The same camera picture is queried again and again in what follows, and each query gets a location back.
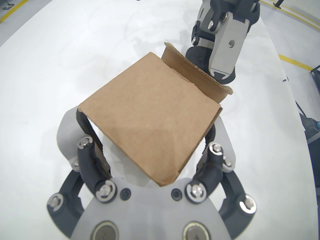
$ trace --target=black screw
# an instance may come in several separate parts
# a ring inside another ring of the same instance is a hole
[[[174,199],[176,202],[180,201],[182,199],[182,192],[179,189],[173,189],[171,191],[171,197]]]
[[[127,201],[129,200],[129,198],[131,197],[131,190],[128,188],[123,189],[120,192],[120,199],[123,201]]]

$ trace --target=cardboard flap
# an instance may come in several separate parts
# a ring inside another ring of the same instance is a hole
[[[216,103],[220,103],[227,95],[233,94],[233,90],[229,86],[221,85],[192,64],[172,44],[165,43],[165,46],[161,57],[163,62],[196,85],[206,96]]]

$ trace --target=metal gripper plate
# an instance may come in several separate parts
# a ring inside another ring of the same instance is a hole
[[[191,181],[189,178],[157,188],[137,187],[121,178],[113,178],[112,181],[118,191],[114,201],[100,203],[93,198],[82,214],[71,240],[92,239],[93,231],[104,221],[107,222],[106,227],[96,231],[101,239],[95,240],[179,240],[184,239],[184,230],[192,222],[203,225],[211,240],[231,240],[209,198],[201,204],[192,204],[187,200],[185,187]],[[119,196],[124,188],[131,190],[131,197],[127,201],[121,200]],[[175,188],[182,192],[180,201],[173,200],[171,196]],[[185,238],[187,240],[205,238],[205,234],[197,235],[197,228],[191,227],[189,232],[189,237]]]

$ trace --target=corrugated cardboard edge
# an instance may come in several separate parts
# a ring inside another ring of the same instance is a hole
[[[194,153],[194,151],[196,150],[196,148],[199,146],[199,144],[201,143],[201,141],[205,138],[205,136],[207,135],[207,133],[209,132],[209,130],[211,129],[211,127],[214,125],[217,117],[220,115],[220,113],[222,112],[222,107],[220,107],[219,111],[217,112],[216,116],[213,118],[213,120],[211,121],[209,127],[207,128],[206,132],[204,133],[204,135],[202,136],[202,138],[199,140],[199,143],[193,148],[193,151],[190,153],[190,155],[188,156],[188,158],[185,160],[185,162],[183,163],[183,167],[181,167],[181,169],[179,169],[179,174],[181,173],[181,171],[183,170],[183,168],[185,167],[185,165],[188,163],[189,159],[191,158],[192,154]]]
[[[194,65],[193,63],[191,63],[187,58],[185,58],[171,43],[165,42],[164,43],[166,46],[166,49],[172,50],[175,54],[177,54],[181,59],[183,59],[186,64],[190,65],[192,68],[196,69],[198,72],[201,72],[205,77],[207,77],[208,79],[210,79],[212,82],[215,83],[215,85],[219,88],[221,88],[223,91],[225,91],[226,95],[232,95],[233,94],[233,90],[231,89],[231,87],[226,86],[226,85],[222,85],[219,82],[217,82],[213,77],[209,76],[207,73],[205,73],[203,70],[201,70],[200,68],[198,68],[196,65]]]

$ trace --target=yellow floor stripe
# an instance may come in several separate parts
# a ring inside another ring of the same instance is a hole
[[[9,12],[7,12],[3,17],[0,18],[0,23],[6,20],[10,15],[12,15],[15,11],[17,11],[21,6],[23,6],[29,0],[22,0],[20,3],[13,6]]]
[[[291,8],[290,8],[290,7],[288,7],[288,6],[285,6],[285,5],[283,5],[283,4],[282,4],[282,5],[281,5],[281,7],[287,8],[287,9],[291,10],[292,12],[295,12],[296,14],[301,15],[301,16],[303,16],[304,18],[308,19],[309,21],[311,21],[311,22],[313,22],[313,23],[315,23],[315,24],[319,25],[319,23],[318,23],[318,22],[316,22],[316,21],[312,20],[311,18],[309,18],[309,17],[305,16],[304,14],[302,14],[302,13],[300,13],[300,12],[298,12],[298,11],[294,10],[294,9],[291,9]]]
[[[298,19],[298,20],[306,23],[307,25],[313,27],[314,29],[320,31],[320,28],[319,28],[319,27],[316,27],[315,25],[309,23],[309,22],[306,21],[305,19],[300,18],[299,16],[296,16],[295,14],[292,14],[292,13],[286,11],[286,10],[280,9],[280,8],[278,8],[278,7],[275,7],[273,4],[270,4],[270,3],[266,2],[266,1],[260,0],[260,2],[263,3],[263,4],[265,4],[265,5],[271,6],[271,7],[275,8],[275,9],[277,9],[277,10],[281,10],[281,12],[283,12],[283,13],[285,13],[285,14],[287,14],[287,15],[290,15],[290,16],[292,16],[293,18],[296,18],[296,19]]]
[[[290,63],[290,64],[296,65],[296,66],[298,66],[298,67],[300,67],[300,68],[302,68],[302,69],[304,69],[304,70],[307,70],[307,71],[311,71],[311,70],[313,69],[312,67],[310,67],[310,66],[308,66],[308,65],[306,65],[306,64],[303,64],[303,63],[301,63],[301,62],[299,62],[299,61],[296,61],[296,60],[291,59],[291,58],[289,58],[289,57],[286,57],[286,56],[284,56],[284,55],[280,55],[280,54],[279,54],[279,58],[280,58],[282,61],[285,61],[285,62],[288,62],[288,63]]]

